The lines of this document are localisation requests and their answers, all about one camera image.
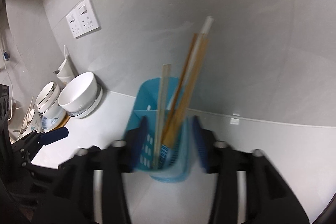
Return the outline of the white wall socket pair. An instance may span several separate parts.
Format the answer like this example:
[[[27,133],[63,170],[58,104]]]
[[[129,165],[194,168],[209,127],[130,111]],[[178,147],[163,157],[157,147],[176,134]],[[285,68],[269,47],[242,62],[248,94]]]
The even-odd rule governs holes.
[[[92,0],[83,0],[67,16],[66,21],[74,38],[100,28]]]

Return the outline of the white bowl with dark rim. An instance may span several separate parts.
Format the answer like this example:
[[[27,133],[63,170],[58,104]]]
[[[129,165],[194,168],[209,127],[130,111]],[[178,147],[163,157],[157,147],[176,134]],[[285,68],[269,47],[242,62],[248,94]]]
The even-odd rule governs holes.
[[[57,83],[51,81],[38,94],[35,100],[37,112],[46,118],[56,118],[61,107],[58,104],[60,87]]]

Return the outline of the blue plastic utensil holder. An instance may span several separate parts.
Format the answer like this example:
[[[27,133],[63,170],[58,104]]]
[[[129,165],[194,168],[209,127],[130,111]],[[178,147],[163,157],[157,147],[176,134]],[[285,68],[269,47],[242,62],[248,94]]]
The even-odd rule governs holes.
[[[157,113],[167,119],[170,112],[167,109],[163,110],[160,105],[160,86],[160,78],[149,79],[140,86],[126,131],[138,127],[143,117],[147,118],[148,130],[140,147],[140,156],[135,169],[147,173],[160,182],[182,182],[189,175],[189,120],[185,118],[182,122],[172,149],[166,151],[163,145],[158,144],[158,138],[163,137],[163,133],[159,130],[163,130],[165,123],[157,125]]]

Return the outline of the blue patterned white bowl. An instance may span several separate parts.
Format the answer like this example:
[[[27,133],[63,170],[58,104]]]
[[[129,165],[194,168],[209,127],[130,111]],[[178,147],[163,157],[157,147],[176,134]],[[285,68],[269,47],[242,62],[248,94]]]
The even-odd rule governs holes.
[[[46,118],[45,116],[42,116],[31,103],[29,112],[23,120],[23,124],[20,129],[15,130],[14,132],[18,133],[17,139],[24,137],[32,131],[48,132],[58,127],[65,117],[66,111],[63,108],[60,108],[56,117]]]

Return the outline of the chopstick with pale grey end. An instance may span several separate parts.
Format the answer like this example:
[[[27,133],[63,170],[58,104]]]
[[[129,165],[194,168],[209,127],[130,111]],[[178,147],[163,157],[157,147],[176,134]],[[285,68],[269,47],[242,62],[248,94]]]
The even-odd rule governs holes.
[[[178,86],[175,89],[173,98],[170,100],[170,103],[169,103],[169,113],[168,113],[168,116],[167,116],[167,121],[166,121],[165,126],[164,126],[163,131],[162,131],[161,141],[163,141],[163,139],[164,139],[164,137],[166,135],[166,132],[167,132],[167,130],[169,128],[169,124],[170,124],[170,122],[171,122],[171,120],[173,118],[173,115],[174,115],[174,112],[175,112],[175,107],[177,105],[177,101],[178,101],[178,97],[179,97],[179,94],[181,92],[181,89],[183,87],[183,81],[185,79],[187,68],[189,66],[189,62],[190,62],[190,59],[191,59],[191,55],[192,55],[192,53],[194,51],[194,47],[195,47],[195,44],[197,42],[197,38],[198,38],[198,34],[194,34],[193,39],[192,39],[191,44],[190,44],[190,48],[189,48],[189,52],[188,52],[187,58],[185,60],[185,64],[184,64],[183,69],[182,69],[181,76],[179,78]]]

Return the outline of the large white bowl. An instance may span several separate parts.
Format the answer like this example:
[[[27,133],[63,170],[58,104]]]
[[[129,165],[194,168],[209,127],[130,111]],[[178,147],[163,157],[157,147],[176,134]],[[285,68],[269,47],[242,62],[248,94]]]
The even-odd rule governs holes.
[[[97,86],[92,72],[82,73],[65,86],[59,95],[58,104],[69,112],[82,111],[96,98]]]

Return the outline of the plain short bamboo chopstick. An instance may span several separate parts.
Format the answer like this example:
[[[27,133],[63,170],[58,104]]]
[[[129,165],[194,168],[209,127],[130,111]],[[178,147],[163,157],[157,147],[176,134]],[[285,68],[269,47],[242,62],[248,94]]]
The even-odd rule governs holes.
[[[153,168],[158,168],[159,153],[161,149],[161,137],[163,131],[163,124],[165,121],[165,107],[167,100],[167,89],[169,85],[171,65],[165,64],[162,66],[162,75],[159,83],[159,93],[157,102],[157,114],[155,121],[155,143],[153,150]]]

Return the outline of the white plastic chopstick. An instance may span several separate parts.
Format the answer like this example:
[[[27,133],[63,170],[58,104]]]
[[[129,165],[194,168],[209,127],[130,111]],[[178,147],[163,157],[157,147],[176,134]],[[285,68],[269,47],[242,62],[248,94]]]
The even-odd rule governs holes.
[[[183,68],[182,75],[180,77],[180,80],[182,80],[182,86],[184,86],[190,78],[191,70],[195,64],[201,41],[208,36],[213,21],[214,18],[212,16],[206,17],[206,20],[201,28],[201,32],[196,34],[196,40],[193,43],[192,49],[187,57],[187,64],[185,65],[186,68]]]

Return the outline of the white ceramic jug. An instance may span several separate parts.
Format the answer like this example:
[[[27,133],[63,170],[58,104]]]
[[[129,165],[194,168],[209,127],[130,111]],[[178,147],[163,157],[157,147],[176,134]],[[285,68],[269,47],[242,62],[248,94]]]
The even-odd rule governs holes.
[[[75,78],[75,73],[72,69],[70,56],[66,46],[63,46],[63,51],[64,60],[61,63],[60,67],[54,71],[54,74],[64,85],[67,85]]]

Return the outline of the wooden plate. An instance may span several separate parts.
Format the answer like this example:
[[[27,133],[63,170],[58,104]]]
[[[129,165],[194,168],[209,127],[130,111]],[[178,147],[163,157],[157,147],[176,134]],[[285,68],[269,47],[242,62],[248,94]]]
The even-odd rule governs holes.
[[[65,117],[63,118],[63,120],[57,126],[55,126],[53,129],[51,129],[51,131],[54,131],[56,129],[64,127],[68,123],[69,119],[70,119],[70,116],[68,114],[66,114]]]

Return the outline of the white ridged plate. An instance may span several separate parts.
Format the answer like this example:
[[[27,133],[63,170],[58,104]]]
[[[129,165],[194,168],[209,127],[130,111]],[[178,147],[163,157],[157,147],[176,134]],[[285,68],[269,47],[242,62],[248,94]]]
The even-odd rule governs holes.
[[[82,119],[87,117],[88,115],[90,115],[93,111],[95,111],[95,109],[98,107],[98,105],[100,104],[100,101],[102,99],[103,96],[103,88],[98,85],[97,86],[97,93],[96,93],[96,98],[92,101],[92,103],[86,107],[83,111],[78,111],[78,112],[67,112],[67,114],[71,117],[71,118],[75,118],[75,119]]]

